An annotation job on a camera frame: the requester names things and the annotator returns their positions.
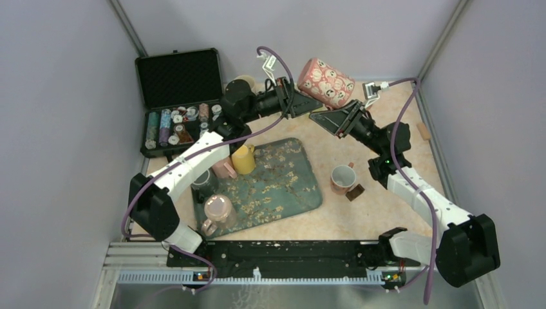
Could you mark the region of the cream patterned mug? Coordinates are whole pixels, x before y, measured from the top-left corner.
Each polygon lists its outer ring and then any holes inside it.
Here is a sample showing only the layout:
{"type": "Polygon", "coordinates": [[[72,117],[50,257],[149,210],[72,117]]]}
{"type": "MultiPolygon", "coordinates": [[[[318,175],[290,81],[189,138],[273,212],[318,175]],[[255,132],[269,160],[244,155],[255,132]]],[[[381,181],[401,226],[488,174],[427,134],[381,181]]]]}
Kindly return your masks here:
{"type": "Polygon", "coordinates": [[[256,92],[256,80],[254,77],[250,75],[239,75],[235,78],[236,80],[244,80],[250,87],[250,90],[255,93],[256,92]]]}

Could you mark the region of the pink upside-down mug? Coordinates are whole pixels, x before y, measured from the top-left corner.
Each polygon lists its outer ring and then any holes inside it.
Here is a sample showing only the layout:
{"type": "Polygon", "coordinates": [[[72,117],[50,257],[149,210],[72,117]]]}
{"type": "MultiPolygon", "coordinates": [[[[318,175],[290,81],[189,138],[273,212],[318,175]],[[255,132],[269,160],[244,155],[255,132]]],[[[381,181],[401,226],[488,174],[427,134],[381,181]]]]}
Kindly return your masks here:
{"type": "Polygon", "coordinates": [[[237,178],[237,175],[238,175],[234,169],[232,159],[229,156],[216,162],[212,166],[212,171],[220,179],[224,179],[224,178],[235,179],[237,178]]]}

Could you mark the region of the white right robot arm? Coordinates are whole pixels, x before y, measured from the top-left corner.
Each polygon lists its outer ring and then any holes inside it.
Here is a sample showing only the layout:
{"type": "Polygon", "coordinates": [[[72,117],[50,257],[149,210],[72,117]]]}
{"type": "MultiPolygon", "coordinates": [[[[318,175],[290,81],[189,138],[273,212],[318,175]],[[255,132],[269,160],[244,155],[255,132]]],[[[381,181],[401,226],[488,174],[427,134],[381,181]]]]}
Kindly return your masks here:
{"type": "Polygon", "coordinates": [[[362,102],[310,114],[310,119],[337,138],[350,136],[377,154],[368,161],[372,178],[405,201],[433,229],[430,237],[407,230],[394,232],[377,248],[379,260],[395,265],[402,258],[438,271],[461,287],[500,267],[496,226],[486,214],[473,215],[440,194],[404,157],[410,128],[401,119],[379,128],[362,102]]]}

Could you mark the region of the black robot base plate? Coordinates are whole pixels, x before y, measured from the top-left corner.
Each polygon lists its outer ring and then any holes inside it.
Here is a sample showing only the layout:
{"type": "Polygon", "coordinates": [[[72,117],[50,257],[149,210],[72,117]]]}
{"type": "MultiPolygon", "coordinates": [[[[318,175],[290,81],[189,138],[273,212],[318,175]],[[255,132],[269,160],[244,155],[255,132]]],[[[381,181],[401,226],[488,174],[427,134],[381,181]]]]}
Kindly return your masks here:
{"type": "Polygon", "coordinates": [[[378,241],[206,241],[194,257],[170,249],[168,267],[204,267],[211,262],[218,278],[243,278],[258,269],[266,279],[365,277],[380,267],[417,267],[393,256],[378,241]]]}

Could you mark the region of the terracotta upside-down mug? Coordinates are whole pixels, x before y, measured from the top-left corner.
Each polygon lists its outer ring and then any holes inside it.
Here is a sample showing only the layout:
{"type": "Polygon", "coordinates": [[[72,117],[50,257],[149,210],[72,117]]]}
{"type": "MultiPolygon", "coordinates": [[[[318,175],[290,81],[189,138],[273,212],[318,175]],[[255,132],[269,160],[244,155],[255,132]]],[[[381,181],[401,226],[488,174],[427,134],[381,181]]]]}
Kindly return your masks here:
{"type": "Polygon", "coordinates": [[[336,166],[330,174],[331,190],[338,195],[346,194],[356,183],[357,174],[354,163],[336,166]]]}

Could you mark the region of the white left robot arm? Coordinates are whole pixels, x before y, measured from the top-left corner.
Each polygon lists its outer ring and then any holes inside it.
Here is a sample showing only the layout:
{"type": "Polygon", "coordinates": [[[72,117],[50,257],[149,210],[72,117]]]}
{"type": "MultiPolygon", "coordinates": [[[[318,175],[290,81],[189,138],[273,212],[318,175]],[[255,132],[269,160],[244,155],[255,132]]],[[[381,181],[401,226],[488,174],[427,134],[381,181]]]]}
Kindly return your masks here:
{"type": "Polygon", "coordinates": [[[291,79],[272,81],[268,91],[255,93],[248,82],[227,84],[219,101],[221,115],[208,131],[180,156],[152,176],[135,175],[129,185],[124,221],[133,220],[147,237],[182,251],[191,266],[206,258],[203,238],[180,221],[174,202],[214,164],[230,156],[248,139],[272,129],[284,118],[296,118],[320,108],[322,102],[300,93],[291,79]]]}

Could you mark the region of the yellow upside-down mug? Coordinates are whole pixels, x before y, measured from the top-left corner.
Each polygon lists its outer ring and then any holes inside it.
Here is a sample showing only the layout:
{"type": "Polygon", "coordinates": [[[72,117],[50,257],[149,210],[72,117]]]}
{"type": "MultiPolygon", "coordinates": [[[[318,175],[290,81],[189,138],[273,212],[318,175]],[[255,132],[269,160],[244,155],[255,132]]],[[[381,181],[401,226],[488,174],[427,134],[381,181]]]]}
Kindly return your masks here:
{"type": "Polygon", "coordinates": [[[250,174],[256,168],[253,145],[242,145],[232,155],[233,166],[238,174],[250,174]]]}

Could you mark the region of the red-bottomed glass mug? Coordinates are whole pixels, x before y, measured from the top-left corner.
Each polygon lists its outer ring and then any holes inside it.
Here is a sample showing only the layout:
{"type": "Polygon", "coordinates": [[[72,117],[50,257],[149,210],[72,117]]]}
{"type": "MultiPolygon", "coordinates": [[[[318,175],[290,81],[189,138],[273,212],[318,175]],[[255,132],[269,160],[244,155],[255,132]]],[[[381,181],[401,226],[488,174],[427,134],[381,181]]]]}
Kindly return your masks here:
{"type": "Polygon", "coordinates": [[[315,57],[304,65],[297,80],[297,88],[328,108],[339,109],[348,103],[355,90],[355,81],[315,57]]]}

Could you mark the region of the light pink glass mug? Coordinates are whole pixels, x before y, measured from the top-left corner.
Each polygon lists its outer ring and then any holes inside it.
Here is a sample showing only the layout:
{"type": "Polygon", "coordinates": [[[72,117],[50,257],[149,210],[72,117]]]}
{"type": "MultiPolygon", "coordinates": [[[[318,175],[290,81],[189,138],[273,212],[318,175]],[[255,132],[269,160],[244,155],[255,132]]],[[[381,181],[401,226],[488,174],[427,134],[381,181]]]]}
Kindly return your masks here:
{"type": "Polygon", "coordinates": [[[236,224],[236,210],[225,195],[212,195],[205,202],[203,209],[207,219],[202,224],[202,232],[206,236],[211,236],[218,229],[230,229],[236,224]]]}

